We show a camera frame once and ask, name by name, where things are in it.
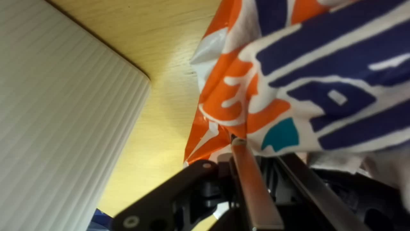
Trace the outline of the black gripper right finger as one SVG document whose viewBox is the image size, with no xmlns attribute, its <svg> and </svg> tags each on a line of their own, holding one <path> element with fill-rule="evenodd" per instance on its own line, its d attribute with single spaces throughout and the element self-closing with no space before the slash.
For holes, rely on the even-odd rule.
<svg viewBox="0 0 410 231">
<path fill-rule="evenodd" d="M 360 175 L 310 170 L 294 154 L 274 158 L 274 198 L 284 231 L 410 231 L 398 191 Z"/>
</svg>

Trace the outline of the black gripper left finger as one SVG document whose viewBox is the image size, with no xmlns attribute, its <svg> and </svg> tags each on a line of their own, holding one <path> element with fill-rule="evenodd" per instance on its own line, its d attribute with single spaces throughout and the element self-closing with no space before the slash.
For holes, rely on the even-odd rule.
<svg viewBox="0 0 410 231">
<path fill-rule="evenodd" d="M 123 209 L 112 218 L 111 231 L 192 231 L 223 203 L 228 211 L 212 231 L 283 231 L 246 141 L 234 139 L 230 148 L 218 162 L 197 161 Z"/>
</svg>

